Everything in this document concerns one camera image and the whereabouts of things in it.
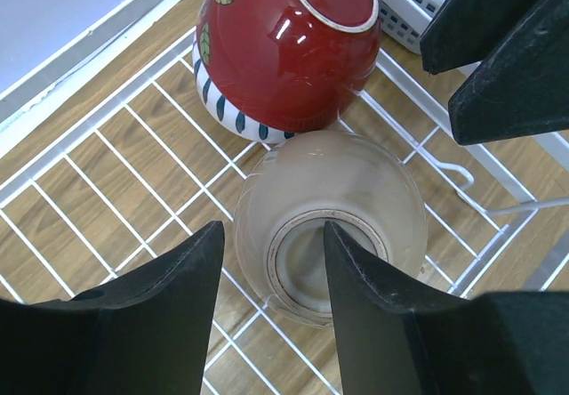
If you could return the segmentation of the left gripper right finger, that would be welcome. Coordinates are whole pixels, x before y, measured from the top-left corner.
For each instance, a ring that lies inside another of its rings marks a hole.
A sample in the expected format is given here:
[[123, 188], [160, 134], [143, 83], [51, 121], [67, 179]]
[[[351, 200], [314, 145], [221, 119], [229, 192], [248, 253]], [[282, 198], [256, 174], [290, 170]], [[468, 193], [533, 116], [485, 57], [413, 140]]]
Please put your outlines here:
[[372, 255], [339, 224], [325, 267], [347, 394], [565, 394], [568, 294], [465, 300]]

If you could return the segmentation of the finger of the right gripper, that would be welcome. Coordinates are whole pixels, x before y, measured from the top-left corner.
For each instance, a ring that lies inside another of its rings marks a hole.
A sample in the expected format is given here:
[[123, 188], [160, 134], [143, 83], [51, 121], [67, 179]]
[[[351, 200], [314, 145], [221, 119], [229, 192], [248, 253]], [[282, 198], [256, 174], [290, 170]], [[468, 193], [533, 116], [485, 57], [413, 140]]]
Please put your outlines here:
[[483, 60], [538, 0], [445, 0], [421, 35], [432, 75]]

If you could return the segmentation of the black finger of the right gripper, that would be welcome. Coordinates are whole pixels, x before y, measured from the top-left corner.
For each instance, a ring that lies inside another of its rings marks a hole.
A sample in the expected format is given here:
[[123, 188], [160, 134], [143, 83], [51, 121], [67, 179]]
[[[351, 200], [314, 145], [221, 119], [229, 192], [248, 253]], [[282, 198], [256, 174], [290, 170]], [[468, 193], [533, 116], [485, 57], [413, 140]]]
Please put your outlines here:
[[568, 127], [568, 0], [537, 0], [448, 104], [462, 145]]

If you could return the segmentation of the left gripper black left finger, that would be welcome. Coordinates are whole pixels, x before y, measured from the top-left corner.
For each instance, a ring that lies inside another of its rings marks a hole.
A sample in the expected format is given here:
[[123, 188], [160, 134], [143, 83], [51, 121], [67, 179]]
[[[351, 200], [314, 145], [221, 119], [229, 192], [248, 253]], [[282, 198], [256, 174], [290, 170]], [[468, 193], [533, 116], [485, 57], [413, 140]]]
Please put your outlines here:
[[2, 301], [2, 393], [199, 393], [223, 253], [213, 221], [70, 300]]

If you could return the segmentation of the black bowl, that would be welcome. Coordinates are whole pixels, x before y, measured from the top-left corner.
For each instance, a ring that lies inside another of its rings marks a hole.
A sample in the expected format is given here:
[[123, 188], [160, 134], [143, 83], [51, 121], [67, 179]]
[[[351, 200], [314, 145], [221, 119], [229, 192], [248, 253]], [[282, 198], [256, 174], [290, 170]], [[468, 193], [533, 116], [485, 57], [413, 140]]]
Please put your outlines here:
[[426, 210], [405, 165], [362, 135], [322, 130], [276, 145], [247, 176], [234, 216], [236, 258], [252, 290], [301, 324], [333, 322], [324, 226], [417, 277]]

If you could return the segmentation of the white wire dish rack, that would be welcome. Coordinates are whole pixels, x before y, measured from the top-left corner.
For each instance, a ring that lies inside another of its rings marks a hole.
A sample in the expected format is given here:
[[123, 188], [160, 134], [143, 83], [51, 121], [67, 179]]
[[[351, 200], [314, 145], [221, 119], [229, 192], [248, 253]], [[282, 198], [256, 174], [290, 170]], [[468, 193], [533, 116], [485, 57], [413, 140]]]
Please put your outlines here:
[[[104, 109], [84, 94], [1, 161], [1, 296], [68, 299], [179, 244], [211, 220], [232, 223], [245, 176], [264, 145], [240, 139], [204, 113], [190, 56], [169, 57], [129, 99]], [[480, 208], [516, 201], [464, 148], [375, 72], [339, 128], [361, 133], [404, 161], [427, 204], [429, 246], [421, 280], [454, 294], [568, 287], [568, 210], [486, 218]], [[333, 332], [269, 310], [228, 246], [204, 394], [338, 394]]]

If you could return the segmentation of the white bowl red outside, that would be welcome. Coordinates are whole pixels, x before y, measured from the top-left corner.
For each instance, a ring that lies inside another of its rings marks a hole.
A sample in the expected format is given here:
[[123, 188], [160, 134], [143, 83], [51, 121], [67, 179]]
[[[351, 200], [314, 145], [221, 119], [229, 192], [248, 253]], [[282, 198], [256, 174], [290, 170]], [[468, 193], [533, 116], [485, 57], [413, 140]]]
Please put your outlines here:
[[213, 82], [248, 117], [319, 130], [373, 72], [379, 0], [204, 0], [195, 41]]

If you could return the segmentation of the white striped bowl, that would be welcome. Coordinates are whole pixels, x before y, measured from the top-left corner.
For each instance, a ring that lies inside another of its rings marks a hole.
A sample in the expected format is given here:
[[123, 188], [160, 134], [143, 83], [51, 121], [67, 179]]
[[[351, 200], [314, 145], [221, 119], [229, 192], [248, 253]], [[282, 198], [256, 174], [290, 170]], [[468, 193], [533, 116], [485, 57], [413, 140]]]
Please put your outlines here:
[[213, 82], [200, 56], [197, 41], [194, 41], [191, 53], [198, 95], [217, 123], [249, 141], [277, 144], [295, 135], [264, 125], [239, 110]]

